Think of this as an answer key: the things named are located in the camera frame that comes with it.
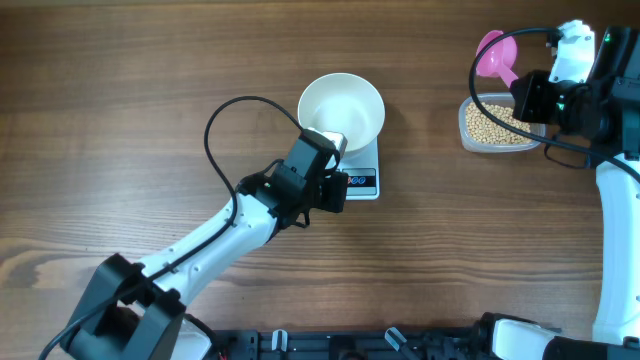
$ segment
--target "digital scale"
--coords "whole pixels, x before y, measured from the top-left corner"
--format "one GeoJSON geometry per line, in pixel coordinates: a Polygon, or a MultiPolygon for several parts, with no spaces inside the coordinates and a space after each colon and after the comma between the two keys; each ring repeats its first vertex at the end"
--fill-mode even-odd
{"type": "Polygon", "coordinates": [[[375,200],[380,196],[378,138],[361,152],[340,160],[338,171],[349,174],[347,200],[375,200]]]}

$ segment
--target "black cable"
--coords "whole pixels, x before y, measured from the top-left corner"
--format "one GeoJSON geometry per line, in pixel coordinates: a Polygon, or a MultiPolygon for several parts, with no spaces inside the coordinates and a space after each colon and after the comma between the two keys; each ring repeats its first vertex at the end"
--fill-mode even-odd
{"type": "Polygon", "coordinates": [[[478,53],[476,58],[473,60],[473,64],[471,65],[471,70],[469,71],[469,92],[471,93],[471,99],[473,99],[473,102],[476,104],[478,109],[480,109],[480,111],[486,117],[488,117],[491,121],[493,121],[494,123],[498,124],[499,126],[505,128],[505,129],[515,133],[515,134],[518,134],[520,136],[523,136],[523,137],[526,137],[528,139],[535,140],[535,141],[538,141],[538,142],[541,142],[541,143],[549,144],[551,146],[556,146],[556,147],[563,148],[563,149],[570,150],[570,151],[580,152],[580,153],[592,156],[594,158],[598,158],[598,159],[607,161],[607,162],[617,166],[621,170],[625,171],[627,174],[629,174],[632,178],[634,178],[640,184],[640,174],[638,172],[636,172],[631,166],[629,166],[629,165],[625,164],[624,162],[616,159],[615,157],[610,156],[608,154],[600,153],[598,151],[591,150],[591,149],[583,147],[583,146],[578,146],[578,145],[573,145],[573,144],[562,142],[562,141],[556,141],[556,140],[552,140],[552,139],[547,139],[547,138],[545,138],[543,136],[539,136],[539,135],[536,135],[536,134],[532,134],[530,132],[526,132],[526,131],[520,130],[520,129],[518,129],[518,128],[514,127],[514,126],[511,126],[511,125],[505,123],[504,121],[498,119],[497,117],[495,117],[493,114],[491,114],[489,112],[489,110],[487,110],[482,105],[482,102],[480,102],[480,99],[478,98],[478,94],[476,92],[476,87],[475,87],[476,68],[478,67],[478,63],[480,62],[480,59],[482,59],[484,54],[493,45],[497,44],[498,42],[500,42],[500,41],[502,41],[502,40],[504,40],[504,39],[506,39],[508,37],[511,37],[511,36],[518,36],[518,35],[525,35],[525,34],[556,34],[556,35],[559,35],[560,37],[562,36],[562,33],[557,28],[526,28],[526,29],[520,29],[520,30],[515,30],[515,31],[508,32],[508,33],[504,33],[504,34],[498,36],[497,38],[491,40],[482,50],[480,50],[480,52],[478,53]]]}
{"type": "MultiPolygon", "coordinates": [[[[222,173],[222,170],[220,169],[220,167],[218,167],[218,164],[216,164],[215,160],[213,159],[213,155],[211,155],[211,149],[209,148],[209,132],[211,130],[211,125],[213,124],[213,120],[218,116],[218,114],[220,114],[220,112],[222,110],[224,110],[227,106],[229,106],[231,104],[237,103],[239,101],[244,101],[244,100],[262,101],[264,103],[267,103],[267,104],[275,107],[276,109],[280,110],[280,112],[282,112],[284,115],[286,115],[291,120],[291,122],[293,122],[293,124],[298,129],[300,129],[300,131],[302,131],[302,129],[303,129],[302,126],[300,126],[298,121],[286,109],[284,109],[282,106],[276,104],[275,102],[273,102],[273,101],[271,101],[269,99],[260,97],[260,96],[240,96],[240,97],[231,99],[231,100],[227,101],[226,103],[220,105],[220,107],[218,107],[218,109],[213,113],[213,115],[211,115],[211,117],[209,118],[209,121],[207,122],[207,126],[205,127],[205,130],[204,130],[204,151],[205,151],[205,153],[207,155],[207,158],[209,159],[209,162],[211,163],[211,165],[215,169],[216,173],[218,174],[218,176],[220,177],[220,179],[224,183],[225,187],[229,191],[229,194],[231,195],[232,211],[231,211],[231,216],[229,216],[229,218],[226,220],[227,222],[218,231],[216,231],[216,233],[213,234],[209,239],[207,239],[206,241],[202,242],[198,246],[194,247],[189,252],[187,252],[186,254],[182,255],[181,257],[179,257],[177,260],[175,260],[174,262],[172,262],[168,266],[165,266],[162,270],[160,270],[157,273],[155,273],[155,274],[151,275],[150,277],[148,277],[145,282],[141,282],[141,283],[139,283],[139,284],[137,284],[135,286],[132,286],[130,288],[123,289],[121,292],[113,295],[109,299],[103,301],[102,303],[98,304],[97,306],[95,306],[94,308],[89,310],[86,314],[84,314],[81,317],[79,317],[78,319],[76,319],[76,321],[74,321],[73,323],[67,325],[66,328],[64,328],[62,331],[60,331],[58,333],[58,335],[56,335],[53,339],[51,339],[51,341],[49,341],[47,346],[45,346],[44,349],[42,349],[42,352],[40,353],[40,356],[38,357],[39,360],[45,360],[47,358],[47,356],[49,356],[49,353],[56,347],[56,345],[58,345],[60,343],[60,341],[62,341],[62,339],[65,336],[67,336],[71,332],[75,331],[85,321],[89,320],[91,317],[93,317],[94,315],[96,315],[100,311],[106,309],[109,305],[117,303],[123,297],[133,294],[134,292],[136,292],[137,290],[141,289],[142,287],[147,286],[147,284],[152,283],[156,279],[158,279],[158,278],[162,277],[163,275],[166,275],[170,271],[174,270],[178,265],[183,263],[185,260],[189,259],[193,255],[195,255],[197,252],[199,252],[200,250],[204,249],[209,244],[211,244],[213,241],[215,241],[218,237],[220,237],[220,235],[222,235],[225,231],[227,231],[227,229],[229,229],[229,227],[233,224],[233,222],[234,222],[234,220],[236,218],[236,215],[238,213],[238,199],[236,198],[236,193],[235,193],[235,191],[233,189],[233,186],[231,186],[231,183],[229,182],[227,177],[224,175],[224,173],[222,173]]],[[[271,163],[271,165],[269,165],[267,167],[266,171],[268,171],[273,165],[278,163],[278,161],[280,161],[280,160],[275,160],[273,163],[271,163]]]]}

